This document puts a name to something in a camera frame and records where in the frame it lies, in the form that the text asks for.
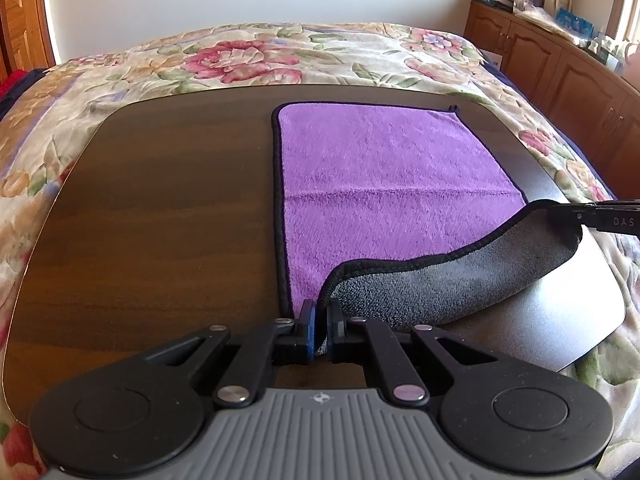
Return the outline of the purple and grey microfibre towel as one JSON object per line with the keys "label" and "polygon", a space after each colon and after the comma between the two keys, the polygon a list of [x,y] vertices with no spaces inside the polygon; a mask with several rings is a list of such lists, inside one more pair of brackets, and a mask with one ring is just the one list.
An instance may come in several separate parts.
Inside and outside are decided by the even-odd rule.
{"label": "purple and grey microfibre towel", "polygon": [[582,241],[454,108],[299,102],[271,121],[285,313],[310,299],[400,332],[444,325],[517,295]]}

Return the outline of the wooden sideboard cabinet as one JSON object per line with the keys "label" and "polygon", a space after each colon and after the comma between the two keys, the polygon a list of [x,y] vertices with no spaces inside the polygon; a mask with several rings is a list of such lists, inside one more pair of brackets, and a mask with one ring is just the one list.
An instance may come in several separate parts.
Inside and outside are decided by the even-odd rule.
{"label": "wooden sideboard cabinet", "polygon": [[619,198],[639,196],[639,91],[568,40],[471,2],[463,37],[592,162]]}

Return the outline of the dark wooden tray table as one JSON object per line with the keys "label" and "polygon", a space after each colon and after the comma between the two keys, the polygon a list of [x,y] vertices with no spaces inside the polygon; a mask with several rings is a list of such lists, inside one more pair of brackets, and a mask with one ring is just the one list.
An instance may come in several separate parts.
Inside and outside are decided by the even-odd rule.
{"label": "dark wooden tray table", "polygon": [[526,197],[562,196],[461,96],[310,84],[126,106],[70,170],[18,289],[3,385],[20,422],[65,379],[210,324],[240,334],[278,315],[271,114],[308,101],[456,106]]}

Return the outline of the clutter pile on sideboard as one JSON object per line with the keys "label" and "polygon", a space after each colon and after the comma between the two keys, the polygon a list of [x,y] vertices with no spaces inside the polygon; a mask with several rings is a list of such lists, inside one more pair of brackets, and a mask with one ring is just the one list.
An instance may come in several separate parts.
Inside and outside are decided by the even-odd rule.
{"label": "clutter pile on sideboard", "polygon": [[639,83],[639,0],[514,0],[513,12]]}

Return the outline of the floral bedspread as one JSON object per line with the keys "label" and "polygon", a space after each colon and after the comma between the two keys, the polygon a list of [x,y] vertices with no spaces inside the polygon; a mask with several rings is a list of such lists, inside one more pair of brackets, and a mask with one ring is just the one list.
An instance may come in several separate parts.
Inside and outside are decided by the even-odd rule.
{"label": "floral bedspread", "polygon": [[16,85],[1,115],[1,325],[44,218],[104,120],[161,96],[270,84],[361,84],[461,96],[494,112],[573,202],[608,198],[588,158],[480,50],[451,32],[388,23],[236,24],[73,58]]}

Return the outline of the red cloth at bed edge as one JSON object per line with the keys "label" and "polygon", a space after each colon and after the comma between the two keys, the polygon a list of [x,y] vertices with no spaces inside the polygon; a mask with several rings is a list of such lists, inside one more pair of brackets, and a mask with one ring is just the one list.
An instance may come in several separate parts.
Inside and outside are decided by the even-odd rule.
{"label": "red cloth at bed edge", "polygon": [[0,98],[3,99],[28,73],[26,70],[14,70],[0,84]]}

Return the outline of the wooden door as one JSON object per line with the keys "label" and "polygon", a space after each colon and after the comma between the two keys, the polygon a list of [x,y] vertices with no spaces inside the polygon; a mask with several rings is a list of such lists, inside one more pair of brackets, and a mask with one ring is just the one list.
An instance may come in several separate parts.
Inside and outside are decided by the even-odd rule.
{"label": "wooden door", "polygon": [[1,79],[54,64],[44,0],[1,0]]}

